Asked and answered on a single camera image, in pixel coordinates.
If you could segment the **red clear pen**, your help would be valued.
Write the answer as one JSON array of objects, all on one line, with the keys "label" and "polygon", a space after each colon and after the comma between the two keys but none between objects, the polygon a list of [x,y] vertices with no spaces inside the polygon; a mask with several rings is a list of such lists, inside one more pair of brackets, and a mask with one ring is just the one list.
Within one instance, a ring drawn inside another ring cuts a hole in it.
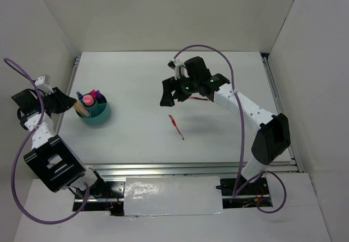
[{"label": "red clear pen", "polygon": [[202,100],[202,101],[210,101],[209,99],[207,98],[201,98],[201,97],[196,97],[196,96],[191,96],[189,97],[190,99],[194,99],[194,100]]}]

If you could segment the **orange pink highlighter marker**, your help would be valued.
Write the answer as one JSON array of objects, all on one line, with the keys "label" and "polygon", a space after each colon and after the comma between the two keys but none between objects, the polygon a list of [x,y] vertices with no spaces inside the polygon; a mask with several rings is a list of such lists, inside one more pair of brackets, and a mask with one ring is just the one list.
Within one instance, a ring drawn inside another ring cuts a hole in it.
[{"label": "orange pink highlighter marker", "polygon": [[89,112],[84,108],[84,106],[79,101],[73,104],[73,108],[81,117],[84,117],[84,118],[89,117]]}]

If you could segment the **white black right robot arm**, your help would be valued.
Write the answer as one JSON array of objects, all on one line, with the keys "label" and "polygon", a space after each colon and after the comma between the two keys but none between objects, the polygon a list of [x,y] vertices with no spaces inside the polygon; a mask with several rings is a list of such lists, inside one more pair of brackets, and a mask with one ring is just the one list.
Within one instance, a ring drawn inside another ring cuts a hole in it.
[{"label": "white black right robot arm", "polygon": [[169,61],[174,76],[163,80],[163,95],[160,106],[172,107],[175,101],[184,102],[198,93],[234,115],[243,116],[244,126],[254,133],[252,156],[243,167],[238,188],[244,194],[257,187],[255,175],[263,172],[291,144],[288,118],[273,114],[232,88],[231,82],[222,74],[211,74],[201,57],[185,62]]}]

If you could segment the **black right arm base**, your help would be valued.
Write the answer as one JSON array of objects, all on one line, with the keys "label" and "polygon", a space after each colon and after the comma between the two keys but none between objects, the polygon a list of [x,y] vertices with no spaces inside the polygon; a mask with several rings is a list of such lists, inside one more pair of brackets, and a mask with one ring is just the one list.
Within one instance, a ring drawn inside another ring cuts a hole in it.
[{"label": "black right arm base", "polygon": [[247,184],[246,179],[240,178],[236,188],[235,196],[233,190],[236,178],[221,178],[220,183],[215,187],[221,192],[223,198],[253,198],[269,196],[269,187],[265,176],[258,177]]}]

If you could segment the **pink black highlighter marker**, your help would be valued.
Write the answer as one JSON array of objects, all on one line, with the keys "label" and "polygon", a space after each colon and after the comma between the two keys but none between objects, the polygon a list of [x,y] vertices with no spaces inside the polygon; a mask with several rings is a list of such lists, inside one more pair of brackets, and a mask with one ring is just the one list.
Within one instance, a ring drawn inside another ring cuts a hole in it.
[{"label": "pink black highlighter marker", "polygon": [[91,96],[93,96],[94,98],[96,97],[96,92],[95,92],[95,90],[90,91],[90,94],[91,94]]}]

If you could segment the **purple black highlighter marker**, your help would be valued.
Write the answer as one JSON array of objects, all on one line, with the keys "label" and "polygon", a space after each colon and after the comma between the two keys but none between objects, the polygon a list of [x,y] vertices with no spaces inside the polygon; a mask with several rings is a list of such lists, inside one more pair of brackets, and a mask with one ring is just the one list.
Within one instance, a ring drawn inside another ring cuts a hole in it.
[{"label": "purple black highlighter marker", "polygon": [[104,96],[101,94],[100,90],[95,91],[95,96],[98,103],[104,103]]}]

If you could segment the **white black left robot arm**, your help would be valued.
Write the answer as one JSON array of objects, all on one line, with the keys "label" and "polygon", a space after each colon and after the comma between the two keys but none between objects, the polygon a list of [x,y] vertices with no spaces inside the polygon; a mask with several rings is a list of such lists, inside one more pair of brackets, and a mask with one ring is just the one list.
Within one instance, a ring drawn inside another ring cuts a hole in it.
[{"label": "white black left robot arm", "polygon": [[57,87],[42,96],[43,102],[32,89],[11,98],[19,107],[17,117],[21,126],[32,133],[31,151],[23,159],[46,187],[52,192],[73,187],[82,197],[88,186],[94,198],[105,196],[107,183],[95,170],[87,168],[53,129],[51,115],[69,110],[76,99]]}]

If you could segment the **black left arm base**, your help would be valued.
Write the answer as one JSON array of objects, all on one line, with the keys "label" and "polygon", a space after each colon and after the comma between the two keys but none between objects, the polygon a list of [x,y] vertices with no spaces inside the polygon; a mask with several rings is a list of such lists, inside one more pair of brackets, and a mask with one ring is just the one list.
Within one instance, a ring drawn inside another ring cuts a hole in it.
[{"label": "black left arm base", "polygon": [[90,187],[90,195],[94,198],[115,198],[120,201],[124,198],[124,181],[105,181],[97,171],[93,171],[97,180]]}]

